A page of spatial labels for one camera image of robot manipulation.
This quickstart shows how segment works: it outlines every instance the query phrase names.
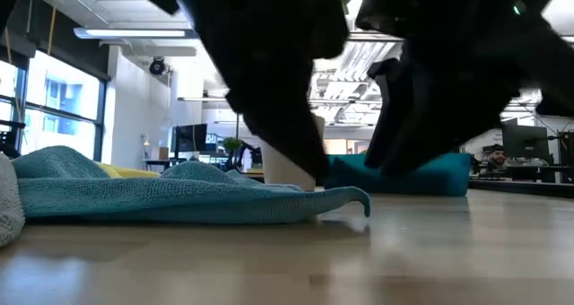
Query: person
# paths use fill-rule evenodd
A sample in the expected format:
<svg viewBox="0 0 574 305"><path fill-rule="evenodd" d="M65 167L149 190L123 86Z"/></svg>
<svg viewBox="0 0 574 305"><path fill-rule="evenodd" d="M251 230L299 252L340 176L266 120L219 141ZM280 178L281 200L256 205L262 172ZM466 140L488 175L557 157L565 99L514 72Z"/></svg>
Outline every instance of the person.
<svg viewBox="0 0 574 305"><path fill-rule="evenodd" d="M504 168L504 161L507 157L504 154L504 147L495 144L491 147L491 154L488 156L488 170L500 170Z"/></svg>

